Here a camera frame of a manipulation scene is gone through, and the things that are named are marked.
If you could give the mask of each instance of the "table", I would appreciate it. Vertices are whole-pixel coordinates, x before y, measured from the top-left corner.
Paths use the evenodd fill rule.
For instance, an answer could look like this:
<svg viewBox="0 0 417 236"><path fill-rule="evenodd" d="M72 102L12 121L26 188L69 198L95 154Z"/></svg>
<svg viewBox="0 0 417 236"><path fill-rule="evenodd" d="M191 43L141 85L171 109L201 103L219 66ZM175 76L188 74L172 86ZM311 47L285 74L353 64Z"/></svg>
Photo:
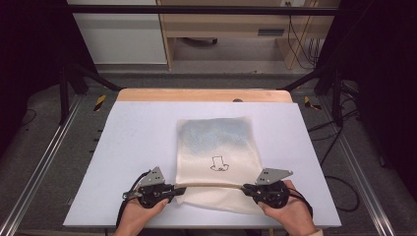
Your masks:
<svg viewBox="0 0 417 236"><path fill-rule="evenodd" d="M244 102L229 102L240 99ZM123 89L77 196L69 227L114 227L122 202L140 174L159 166L165 182L176 175L176 121L251 116L263 167L290 177L315 210L319 227L340 226L323 172L296 103L287 91L261 89ZM264 215L209 210L173 201L149 228L277 228Z"/></svg>

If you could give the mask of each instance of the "cloth bag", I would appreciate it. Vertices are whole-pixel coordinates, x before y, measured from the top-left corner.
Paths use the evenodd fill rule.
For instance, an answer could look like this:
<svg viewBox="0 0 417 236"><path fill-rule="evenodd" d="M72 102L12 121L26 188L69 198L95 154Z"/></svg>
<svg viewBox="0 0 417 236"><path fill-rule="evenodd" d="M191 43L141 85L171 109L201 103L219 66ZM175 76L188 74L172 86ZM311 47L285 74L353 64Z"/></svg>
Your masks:
<svg viewBox="0 0 417 236"><path fill-rule="evenodd" d="M248 117L180 120L176 184L254 184L263 170ZM189 187L179 204L264 214L241 190Z"/></svg>

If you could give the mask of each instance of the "cabinet door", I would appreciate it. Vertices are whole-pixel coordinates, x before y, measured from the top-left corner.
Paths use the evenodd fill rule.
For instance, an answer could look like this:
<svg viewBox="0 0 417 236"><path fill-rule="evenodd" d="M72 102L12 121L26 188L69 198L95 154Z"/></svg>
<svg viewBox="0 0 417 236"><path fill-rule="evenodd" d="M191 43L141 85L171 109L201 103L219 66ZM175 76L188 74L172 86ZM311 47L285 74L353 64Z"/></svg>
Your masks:
<svg viewBox="0 0 417 236"><path fill-rule="evenodd" d="M68 4L155 5L152 0L68 0ZM158 14L74 14L95 64L166 64Z"/></svg>

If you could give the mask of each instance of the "printed drawing on fabric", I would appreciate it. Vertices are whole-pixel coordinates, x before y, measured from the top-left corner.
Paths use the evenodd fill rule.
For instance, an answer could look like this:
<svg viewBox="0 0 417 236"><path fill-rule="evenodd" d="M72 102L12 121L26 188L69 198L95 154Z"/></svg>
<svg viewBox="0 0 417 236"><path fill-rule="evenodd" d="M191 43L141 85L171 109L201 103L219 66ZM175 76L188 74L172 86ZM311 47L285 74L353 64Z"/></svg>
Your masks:
<svg viewBox="0 0 417 236"><path fill-rule="evenodd" d="M223 162L223 156L219 155L219 156L213 156L212 157L212 166L210 169L214 170L214 171L226 171L229 169L229 165L228 164L224 164Z"/></svg>

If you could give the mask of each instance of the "horizontal bar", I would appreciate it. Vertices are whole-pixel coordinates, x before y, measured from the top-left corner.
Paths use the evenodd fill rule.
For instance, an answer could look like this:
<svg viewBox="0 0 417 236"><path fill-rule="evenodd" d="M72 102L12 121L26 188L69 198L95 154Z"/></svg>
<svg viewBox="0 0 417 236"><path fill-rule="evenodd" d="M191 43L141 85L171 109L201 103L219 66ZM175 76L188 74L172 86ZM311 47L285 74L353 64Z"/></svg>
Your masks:
<svg viewBox="0 0 417 236"><path fill-rule="evenodd" d="M49 10L91 14L216 14L216 15L291 15L347 16L358 11L338 8L248 7L248 6L152 6L152 5L68 5L46 6Z"/></svg>

